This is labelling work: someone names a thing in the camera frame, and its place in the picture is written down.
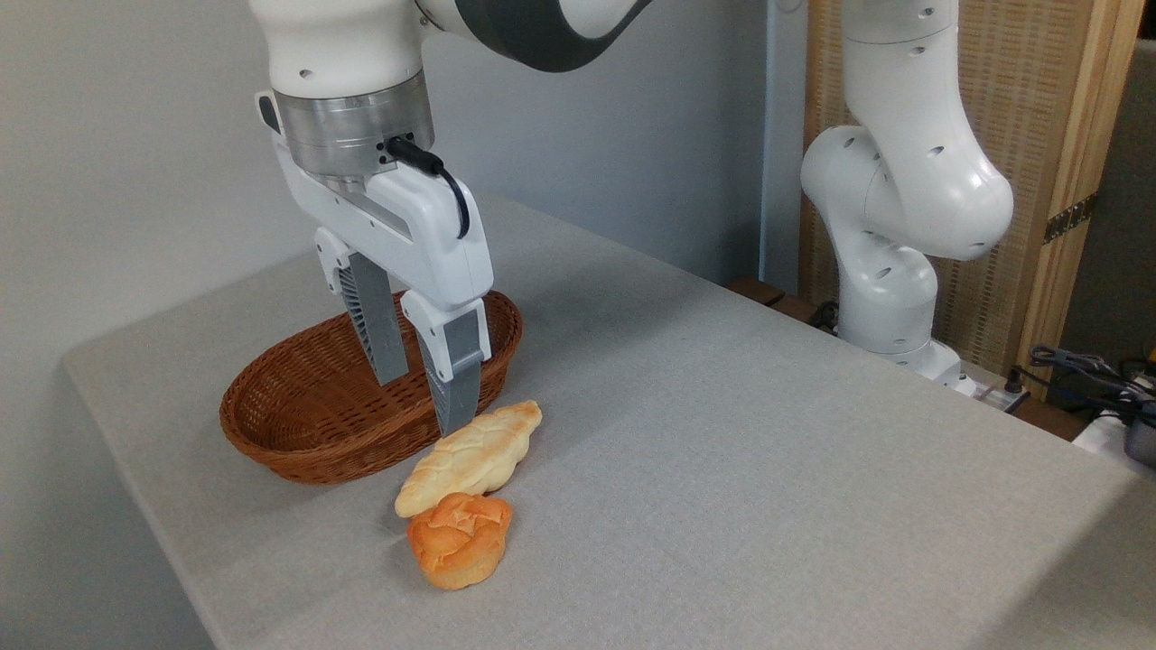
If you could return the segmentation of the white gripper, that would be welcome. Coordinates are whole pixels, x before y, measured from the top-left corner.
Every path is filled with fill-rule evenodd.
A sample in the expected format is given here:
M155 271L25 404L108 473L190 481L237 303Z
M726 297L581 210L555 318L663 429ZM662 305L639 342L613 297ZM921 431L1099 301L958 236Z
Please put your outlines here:
M470 220L465 237L447 180L405 162L366 177L363 190L336 190L292 160L273 93L255 102L264 120L280 127L274 152L294 201L323 226L314 230L323 274L342 297L376 379L387 385L409 371L390 273L412 288L401 306L418 334L439 433L466 427L479 408L480 365L492 357L479 297L492 288L494 271L470 189L459 186Z

